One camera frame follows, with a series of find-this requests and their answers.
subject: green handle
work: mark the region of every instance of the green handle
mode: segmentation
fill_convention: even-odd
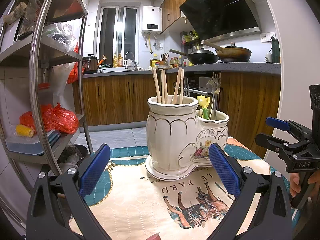
[[[208,109],[207,109],[207,108],[202,108],[202,111],[203,111],[202,117],[203,117],[204,119],[209,120]]]

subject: wooden chopstick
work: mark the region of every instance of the wooden chopstick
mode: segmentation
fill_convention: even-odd
[[[165,104],[165,93],[164,93],[164,79],[165,79],[165,73],[164,70],[161,70],[161,103]]]
[[[157,78],[157,73],[156,73],[156,68],[155,67],[152,68],[152,75],[153,75],[153,80],[155,81],[155,86],[156,86],[157,101],[158,101],[158,103],[161,103],[161,95],[160,95],[158,78]]]
[[[182,71],[182,68],[179,68],[177,82],[176,82],[176,88],[174,90],[174,95],[173,95],[173,100],[172,100],[173,105],[177,104],[177,100],[178,100],[178,91],[179,91],[179,85],[180,85],[180,79],[181,79],[181,71]]]
[[[183,101],[183,81],[184,81],[184,69],[181,69],[181,82],[180,82],[180,105]]]
[[[168,88],[167,88],[167,77],[165,75],[165,71],[164,72],[164,103],[168,104]]]

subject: human hand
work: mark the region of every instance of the human hand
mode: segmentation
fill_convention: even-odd
[[[153,236],[150,236],[147,240],[161,240],[159,233],[154,234]]]
[[[290,194],[292,197],[295,197],[297,193],[300,193],[301,187],[299,185],[300,182],[300,176],[298,173],[291,173],[290,174]],[[315,183],[315,187],[310,193],[311,197],[314,197],[319,192],[319,185],[320,185],[320,171],[314,172],[310,178],[308,179],[308,184]]]

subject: gray countertop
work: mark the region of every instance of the gray countertop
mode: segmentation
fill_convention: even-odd
[[[239,72],[239,73],[262,73],[271,75],[281,75],[281,64],[278,63],[261,63],[261,62],[235,62],[235,63],[215,63],[205,65],[195,65],[184,67],[185,72],[199,71],[221,71],[221,72]],[[167,69],[167,73],[178,72],[178,68]],[[83,78],[117,76],[117,75],[141,75],[152,74],[151,71],[112,71],[95,74],[86,74]]]

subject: saucer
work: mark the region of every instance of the saucer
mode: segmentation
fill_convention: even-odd
[[[180,173],[178,175],[167,175],[157,171],[152,164],[151,156],[149,155],[146,159],[146,169],[147,171],[156,179],[161,179],[165,181],[175,181],[183,179],[190,175],[190,173],[197,167],[212,167],[211,163],[192,163],[185,172]]]

